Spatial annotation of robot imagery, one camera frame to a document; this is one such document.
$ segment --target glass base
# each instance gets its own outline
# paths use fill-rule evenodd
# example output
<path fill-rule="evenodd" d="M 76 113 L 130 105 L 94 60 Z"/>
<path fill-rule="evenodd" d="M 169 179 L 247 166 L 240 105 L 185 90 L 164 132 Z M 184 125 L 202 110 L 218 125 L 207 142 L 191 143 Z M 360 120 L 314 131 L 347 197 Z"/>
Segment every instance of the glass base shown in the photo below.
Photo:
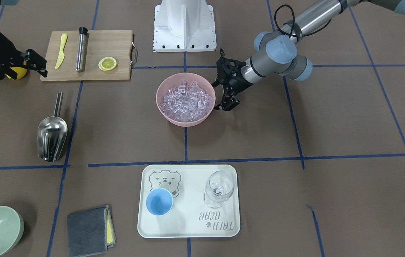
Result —
<path fill-rule="evenodd" d="M 207 197 L 206 193 L 204 193 L 204 202 L 207 204 L 207 206 L 209 206 L 209 207 L 211 207 L 211 208 L 214 208 L 214 209 L 220 208 L 220 207 L 222 207 L 222 206 L 225 204 L 225 202 L 222 202 L 222 203 L 212 202 L 212 201 L 209 199 L 209 197 Z"/>

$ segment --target bowl of ice cubes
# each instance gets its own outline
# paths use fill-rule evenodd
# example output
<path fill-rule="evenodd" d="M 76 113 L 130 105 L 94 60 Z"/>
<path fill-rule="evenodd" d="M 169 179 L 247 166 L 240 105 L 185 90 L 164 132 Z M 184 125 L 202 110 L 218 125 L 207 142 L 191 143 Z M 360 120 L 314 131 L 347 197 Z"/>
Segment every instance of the bowl of ice cubes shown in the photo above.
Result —
<path fill-rule="evenodd" d="M 157 90 L 157 107 L 172 124 L 198 125 L 215 106 L 211 83 L 194 73 L 177 73 L 165 79 Z"/>

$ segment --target pink bowl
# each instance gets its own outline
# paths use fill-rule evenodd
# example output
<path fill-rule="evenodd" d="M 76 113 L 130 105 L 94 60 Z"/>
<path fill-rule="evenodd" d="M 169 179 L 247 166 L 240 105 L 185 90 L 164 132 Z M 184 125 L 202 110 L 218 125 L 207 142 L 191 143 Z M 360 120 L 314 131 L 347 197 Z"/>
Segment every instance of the pink bowl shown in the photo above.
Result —
<path fill-rule="evenodd" d="M 212 96 L 212 98 L 214 99 L 214 101 L 212 102 L 212 106 L 210 107 L 209 113 L 206 116 L 202 117 L 201 119 L 198 119 L 198 120 L 192 121 L 192 122 L 178 122 L 178 121 L 175 121 L 175 120 L 167 117 L 160 108 L 160 104 L 163 101 L 163 96 L 169 93 L 168 90 L 170 88 L 177 87 L 178 85 L 180 85 L 180 82 L 182 80 L 186 80 L 188 83 L 192 83 L 193 81 L 198 82 L 201 89 L 206 91 L 206 93 L 208 95 Z M 160 86 L 158 87 L 158 90 L 157 90 L 156 100 L 157 100 L 158 110 L 160 110 L 160 112 L 163 114 L 163 116 L 169 122 L 171 122 L 172 124 L 181 126 L 181 127 L 191 127 L 191 126 L 198 125 L 199 123 L 203 122 L 203 120 L 205 120 L 207 118 L 207 116 L 209 116 L 209 114 L 212 112 L 212 110 L 214 109 L 214 106 L 215 106 L 215 91 L 214 91 L 214 88 L 212 87 L 211 83 L 209 83 L 209 81 L 207 81 L 205 78 L 201 77 L 200 75 L 194 74 L 194 73 L 183 72 L 183 73 L 177 73 L 177 74 L 170 76 L 169 78 L 165 79 L 165 81 L 163 81 L 160 84 Z"/>

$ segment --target black cable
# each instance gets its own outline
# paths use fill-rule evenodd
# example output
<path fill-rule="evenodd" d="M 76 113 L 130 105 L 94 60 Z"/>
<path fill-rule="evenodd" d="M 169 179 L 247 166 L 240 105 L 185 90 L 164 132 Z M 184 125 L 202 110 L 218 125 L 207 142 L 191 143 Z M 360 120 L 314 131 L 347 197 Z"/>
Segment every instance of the black cable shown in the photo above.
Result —
<path fill-rule="evenodd" d="M 280 9 L 282 9 L 283 7 L 287 7 L 287 8 L 289 8 L 289 10 L 291 11 L 291 15 L 292 15 L 292 25 L 291 25 L 291 31 L 290 31 L 290 32 L 293 31 L 293 29 L 294 29 L 294 24 L 295 24 L 295 22 L 296 22 L 296 17 L 295 17 L 295 15 L 294 15 L 294 10 L 293 10 L 293 8 L 292 8 L 291 6 L 289 6 L 289 5 L 281 5 L 279 8 L 277 8 L 276 12 L 274 13 L 274 23 L 276 23 L 277 30 L 280 31 L 280 33 L 282 33 L 282 34 L 284 34 L 284 35 L 287 35 L 287 36 L 289 36 L 289 37 L 292 37 L 292 36 L 298 37 L 297 35 L 292 35 L 292 34 L 290 34 L 290 33 L 287 33 L 287 32 L 285 32 L 285 31 L 281 30 L 281 28 L 279 27 L 279 24 L 277 23 L 277 13 L 278 13 L 278 11 L 279 11 Z M 320 32 L 320 31 L 322 31 L 324 28 L 326 28 L 326 27 L 329 25 L 329 23 L 331 22 L 331 20 L 329 20 L 328 23 L 326 23 L 326 25 L 324 25 L 322 28 L 318 29 L 317 31 L 314 31 L 314 32 L 309 33 L 309 34 L 305 34 L 305 35 L 303 35 L 302 37 L 304 37 L 304 36 L 311 36 L 311 35 L 313 35 L 313 34 L 315 34 L 315 33 L 318 33 L 318 32 Z"/>

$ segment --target white tray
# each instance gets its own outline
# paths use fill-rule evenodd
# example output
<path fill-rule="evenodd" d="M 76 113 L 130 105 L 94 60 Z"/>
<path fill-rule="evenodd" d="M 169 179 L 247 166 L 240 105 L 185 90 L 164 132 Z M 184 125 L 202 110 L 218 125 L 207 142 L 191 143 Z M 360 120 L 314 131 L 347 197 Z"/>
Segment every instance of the white tray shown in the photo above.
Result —
<path fill-rule="evenodd" d="M 204 187 L 210 175 L 219 170 L 232 172 L 235 190 L 222 207 L 211 208 L 204 202 Z M 151 214 L 145 206 L 149 192 L 159 187 L 174 197 L 173 207 L 163 216 Z M 149 165 L 142 171 L 138 216 L 142 237 L 230 237 L 239 230 L 237 172 L 232 166 Z"/>

